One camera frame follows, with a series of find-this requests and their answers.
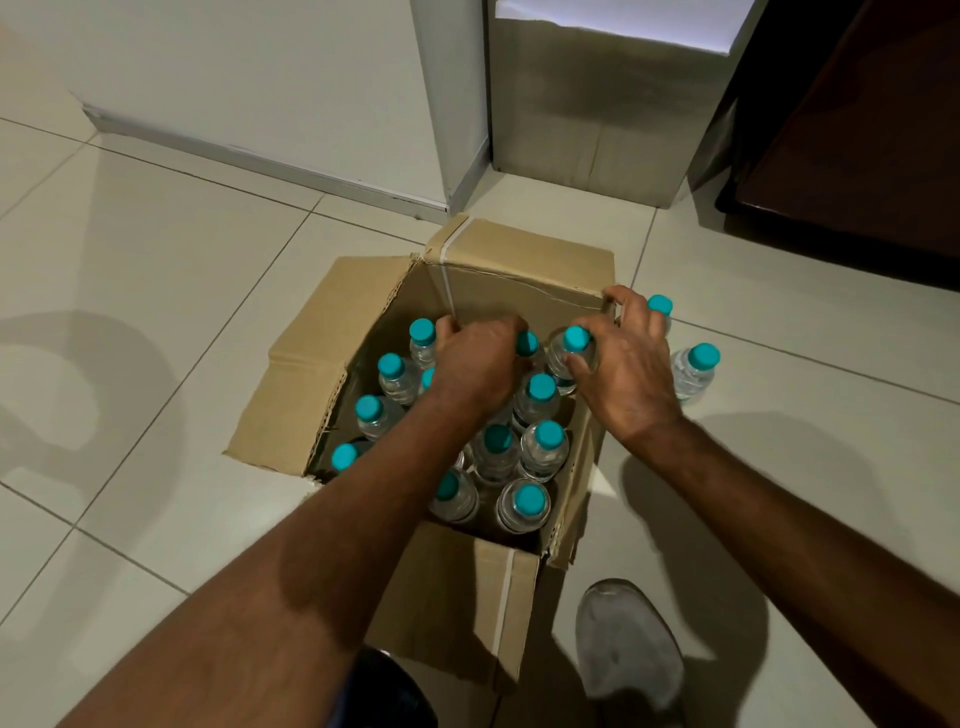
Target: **clear plastic bottle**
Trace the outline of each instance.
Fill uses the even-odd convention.
[[[430,367],[423,374],[420,375],[420,391],[419,394],[423,394],[428,389],[430,385],[433,384],[433,367]]]
[[[689,400],[707,389],[713,381],[713,370],[720,363],[720,351],[712,344],[697,344],[676,352],[670,358],[673,369],[673,391],[680,401]]]
[[[511,424],[522,433],[530,425],[549,420],[560,410],[557,382],[546,374],[527,375],[514,395]]]
[[[516,439],[506,425],[488,425],[473,438],[470,453],[481,485],[499,488],[514,476],[520,457]]]
[[[570,443],[553,420],[531,426],[520,438],[520,474],[545,483],[564,466]]]
[[[364,395],[353,408],[357,426],[368,440],[379,440],[403,417],[403,407],[389,397]]]
[[[521,331],[516,335],[516,355],[530,359],[534,372],[543,369],[543,347],[533,331]]]
[[[372,447],[373,443],[368,441],[343,443],[338,445],[330,458],[330,467],[337,473],[342,473],[349,468],[356,459]]]
[[[437,364],[437,330],[430,319],[417,319],[410,325],[410,355],[423,370]]]
[[[420,391],[420,370],[413,359],[401,359],[395,353],[385,353],[376,363],[380,373],[380,388],[391,400],[410,406]]]
[[[557,380],[557,389],[560,394],[568,395],[577,388],[573,375],[566,368],[566,355],[578,353],[587,364],[593,358],[593,339],[589,331],[583,327],[570,327],[564,333],[557,334],[546,350],[546,367],[553,378]]]
[[[670,314],[673,313],[673,302],[666,296],[655,294],[647,299],[647,308],[651,311],[659,311],[666,318],[666,330],[670,330]]]
[[[540,483],[515,480],[496,502],[496,522],[509,534],[541,528],[550,515],[550,494]]]
[[[430,503],[430,511],[447,523],[467,523],[473,520],[480,508],[477,487],[469,477],[457,468],[451,468],[440,482],[437,494]]]

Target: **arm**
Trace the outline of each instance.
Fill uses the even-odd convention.
[[[568,362],[594,414],[689,503],[795,624],[810,626],[805,636],[830,635],[941,720],[960,724],[960,598],[687,420],[673,394],[662,315],[623,286],[608,294],[623,305],[619,328],[604,317],[579,322],[596,337],[596,370],[580,357]]]
[[[437,328],[433,385],[403,420],[189,596],[63,728],[324,724],[438,483],[523,366],[519,319]]]

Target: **shoe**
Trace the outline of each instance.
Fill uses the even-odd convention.
[[[643,724],[682,725],[684,656],[666,622],[637,587],[623,579],[598,581],[577,609],[577,659],[587,697],[639,710]],[[635,716],[634,725],[639,723]]]

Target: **stainless steel panel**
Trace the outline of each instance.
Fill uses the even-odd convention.
[[[764,4],[718,56],[500,20],[488,0],[493,167],[670,206]]]

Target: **left hand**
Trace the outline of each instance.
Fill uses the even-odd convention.
[[[478,322],[462,330],[452,316],[437,321],[437,369],[430,393],[460,401],[482,424],[507,403],[530,361],[516,355],[519,316]]]

